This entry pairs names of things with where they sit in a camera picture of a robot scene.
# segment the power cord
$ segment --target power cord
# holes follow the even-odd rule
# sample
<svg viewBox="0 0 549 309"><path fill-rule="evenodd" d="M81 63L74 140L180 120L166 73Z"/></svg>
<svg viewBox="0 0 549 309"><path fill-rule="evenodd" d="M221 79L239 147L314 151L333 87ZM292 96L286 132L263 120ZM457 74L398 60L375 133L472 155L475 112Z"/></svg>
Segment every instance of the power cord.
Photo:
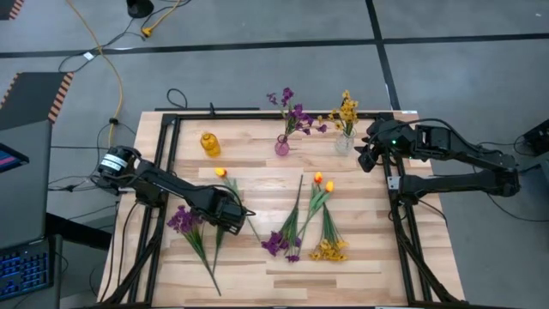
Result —
<svg viewBox="0 0 549 309"><path fill-rule="evenodd" d="M147 19L143 22L143 24L141 25L141 32L143 33L143 35L147 38L149 38L152 34L153 34L153 30L158 27L158 25L160 25L160 23L167 17L169 16L171 13L173 13L173 11L175 9L178 9L178 8L181 8L182 6L184 5L187 5L190 3L191 0L176 0L176 1L167 1L167 2L171 2L171 3L174 3L173 6L166 6L162 9L158 9L157 11L153 12L151 15L149 15L147 17ZM147 25L147 22L150 21L150 19L154 16L154 15L157 15L159 14L160 12L166 10L166 9L169 9L165 14L163 14L163 16L161 16L158 21L156 21L153 26L151 27L145 27L145 25Z"/></svg>
<svg viewBox="0 0 549 309"><path fill-rule="evenodd" d="M120 113L120 110L122 108L122 104L124 102L124 89L122 87L122 78L120 78L120 75L118 74L117 68L114 66L114 64L112 64L111 60L103 53L103 46L97 40L97 37L95 36L94 31L87 24L84 17L82 17L82 15L78 11L78 9L76 9L75 5L72 3L72 0L65 0L65 1L75 11L75 13L78 15L78 17L80 18L80 20L84 24L84 27L86 27L86 29L89 31L90 35L92 36L92 39L94 39L94 42L97 45L97 51L100 53L101 57L103 57L105 59L105 61L109 64L109 66L111 67L111 69L114 72L114 75L116 76L117 81L118 81L118 106L117 106L117 109L114 112L114 115L112 116L112 118L109 119L109 124L111 125L111 128L109 129L109 142L108 142L108 145L109 145L109 147L111 147L113 139L114 139L114 126L116 124L118 124L117 117L118 117L118 114Z"/></svg>

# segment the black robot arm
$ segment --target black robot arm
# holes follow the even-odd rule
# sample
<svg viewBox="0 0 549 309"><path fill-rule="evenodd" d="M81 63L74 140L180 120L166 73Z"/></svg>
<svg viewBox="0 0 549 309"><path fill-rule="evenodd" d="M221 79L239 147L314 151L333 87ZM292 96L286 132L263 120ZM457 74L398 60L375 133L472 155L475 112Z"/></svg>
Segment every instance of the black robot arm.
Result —
<svg viewBox="0 0 549 309"><path fill-rule="evenodd" d="M455 191L484 191L486 193L510 197L520 190L515 159L498 150L490 150L467 142L453 129L417 125L398 120L374 122L367 133L367 144L357 148L361 153L359 163L369 172L386 149L392 155L427 161L457 160L483 168L478 173L463 175L432 176L421 178L414 175L390 177L389 189L412 203L428 193Z"/></svg>

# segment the black floor stripe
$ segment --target black floor stripe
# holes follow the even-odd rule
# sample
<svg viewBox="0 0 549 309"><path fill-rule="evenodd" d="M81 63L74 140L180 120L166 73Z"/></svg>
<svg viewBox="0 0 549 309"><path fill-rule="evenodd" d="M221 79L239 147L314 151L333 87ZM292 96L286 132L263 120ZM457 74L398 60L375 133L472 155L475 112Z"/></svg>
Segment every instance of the black floor stripe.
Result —
<svg viewBox="0 0 549 309"><path fill-rule="evenodd" d="M385 51L385 46L383 45L383 37L381 35L381 29L379 27L379 21L377 20L376 8L374 7L373 0L366 0L366 6L368 7L371 29L374 33L374 39L376 41L377 55L379 56L379 62L381 63L381 70L383 72L383 79L385 80L385 87L387 87L389 102L394 110L400 110L401 104L399 103L398 96L396 95L395 82L393 81L393 74L391 73L387 52Z"/></svg>
<svg viewBox="0 0 549 309"><path fill-rule="evenodd" d="M124 49L105 49L106 55L127 55L141 53L164 52L211 52L211 51L242 51L249 49L321 47L321 46L356 46L374 45L374 39L318 39L264 43L209 44L209 45L175 45L162 47L136 47ZM86 51L21 51L0 52L0 58L44 58L67 57Z"/></svg>
<svg viewBox="0 0 549 309"><path fill-rule="evenodd" d="M432 38L393 38L383 39L384 44L432 44L432 43L462 43L462 42L494 42L506 40L525 39L549 39L549 33L528 33L528 34L493 34L493 35L466 35L453 37L432 37Z"/></svg>

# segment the pink glass vase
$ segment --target pink glass vase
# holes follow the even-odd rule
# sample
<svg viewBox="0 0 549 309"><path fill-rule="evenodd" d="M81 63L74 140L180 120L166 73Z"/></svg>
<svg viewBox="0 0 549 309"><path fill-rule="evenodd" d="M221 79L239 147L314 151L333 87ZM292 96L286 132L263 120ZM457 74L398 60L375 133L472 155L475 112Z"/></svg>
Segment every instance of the pink glass vase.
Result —
<svg viewBox="0 0 549 309"><path fill-rule="evenodd" d="M276 138L276 144L274 145L274 151L277 155L287 155L290 151L290 145L288 145L288 136L280 134Z"/></svg>

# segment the monitor screen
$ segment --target monitor screen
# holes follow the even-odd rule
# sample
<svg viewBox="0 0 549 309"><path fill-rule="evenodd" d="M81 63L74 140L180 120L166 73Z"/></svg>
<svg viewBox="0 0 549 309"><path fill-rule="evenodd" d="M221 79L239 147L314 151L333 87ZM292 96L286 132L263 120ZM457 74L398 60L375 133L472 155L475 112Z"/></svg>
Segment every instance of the monitor screen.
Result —
<svg viewBox="0 0 549 309"><path fill-rule="evenodd" d="M27 164L28 158L12 148L0 143L0 173Z"/></svg>

